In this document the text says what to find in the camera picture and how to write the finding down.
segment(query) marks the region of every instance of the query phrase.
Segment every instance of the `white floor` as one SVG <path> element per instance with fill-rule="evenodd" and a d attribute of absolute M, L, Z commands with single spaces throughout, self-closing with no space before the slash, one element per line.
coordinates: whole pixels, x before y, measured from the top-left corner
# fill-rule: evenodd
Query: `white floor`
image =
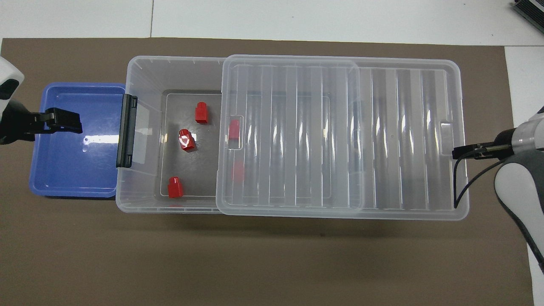
<path fill-rule="evenodd" d="M 544 34 L 513 0 L 0 0 L 2 38 L 197 37 L 499 45 L 514 124 L 544 105 Z M 544 276 L 529 252 L 535 305 Z"/>

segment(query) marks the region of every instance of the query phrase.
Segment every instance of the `brown table surface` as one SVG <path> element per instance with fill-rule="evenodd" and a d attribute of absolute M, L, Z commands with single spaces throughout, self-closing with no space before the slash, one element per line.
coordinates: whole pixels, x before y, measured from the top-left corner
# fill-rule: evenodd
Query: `brown table surface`
<path fill-rule="evenodd" d="M 39 109 L 51 82 L 124 83 L 137 55 L 451 59 L 467 143 L 512 128 L 503 47 L 214 39 L 4 39 Z M 28 188 L 33 143 L 0 147 L 3 305 L 532 305 L 525 241 L 493 191 L 459 222 L 134 215 Z M 491 161 L 470 161 L 473 176 Z"/>

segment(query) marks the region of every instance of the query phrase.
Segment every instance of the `transparent plastic container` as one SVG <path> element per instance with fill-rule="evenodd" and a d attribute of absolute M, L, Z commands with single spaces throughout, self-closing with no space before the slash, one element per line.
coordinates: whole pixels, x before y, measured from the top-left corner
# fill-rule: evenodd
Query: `transparent plastic container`
<path fill-rule="evenodd" d="M 221 212 L 433 220 L 468 213 L 468 197 L 453 209 L 452 149 L 465 143 L 455 63 L 235 55 L 222 82 Z"/>
<path fill-rule="evenodd" d="M 219 213 L 215 183 L 224 58 L 138 56 L 128 64 L 126 93 L 138 97 L 132 166 L 118 168 L 116 202 L 125 212 Z M 208 124 L 195 122 L 199 101 Z M 197 150 L 181 150 L 178 132 L 191 131 Z M 168 197 L 178 176 L 184 196 Z"/>

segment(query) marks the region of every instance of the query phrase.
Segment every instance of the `black cable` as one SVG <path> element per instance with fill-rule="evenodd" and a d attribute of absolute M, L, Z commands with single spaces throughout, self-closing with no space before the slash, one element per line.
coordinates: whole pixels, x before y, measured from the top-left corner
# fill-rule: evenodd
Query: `black cable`
<path fill-rule="evenodd" d="M 498 161 L 498 162 L 492 164 L 491 166 L 485 168 L 484 170 L 480 171 L 480 173 L 478 173 L 475 177 L 473 177 L 468 182 L 468 184 L 463 188 L 463 190 L 461 190 L 461 193 L 459 194 L 459 197 L 457 199 L 455 199 L 455 201 L 453 202 L 453 208 L 455 208 L 455 209 L 457 208 L 457 206 L 459 205 L 459 202 L 461 201 L 461 198 L 463 197 L 465 192 L 467 192 L 468 188 L 472 185 L 472 183 L 474 183 L 478 178 L 480 178 L 480 176 L 484 175 L 487 171 L 495 168 L 496 166 L 498 166 L 498 165 L 500 165 L 502 163 L 503 163 L 503 161 Z"/>
<path fill-rule="evenodd" d="M 459 156 L 459 158 L 455 162 L 455 165 L 453 166 L 453 203 L 454 203 L 455 208 L 457 208 L 457 205 L 455 205 L 455 200 L 456 200 L 456 197 L 457 197 L 457 167 L 459 166 L 459 163 L 462 160 L 465 160 L 467 158 L 471 158 L 471 157 L 475 156 L 478 153 L 485 152 L 485 150 L 486 150 L 485 148 L 480 148 L 480 149 L 472 150 L 470 152 L 466 152 L 466 153 L 462 154 L 461 156 Z"/>

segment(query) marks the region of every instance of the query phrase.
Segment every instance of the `translucent lid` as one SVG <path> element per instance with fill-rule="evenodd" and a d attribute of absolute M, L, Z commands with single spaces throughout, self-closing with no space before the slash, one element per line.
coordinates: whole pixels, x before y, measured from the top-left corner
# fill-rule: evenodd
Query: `translucent lid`
<path fill-rule="evenodd" d="M 247 56 L 223 66 L 216 203 L 228 215 L 462 219 L 448 60 Z M 459 186 L 467 182 L 460 169 Z"/>

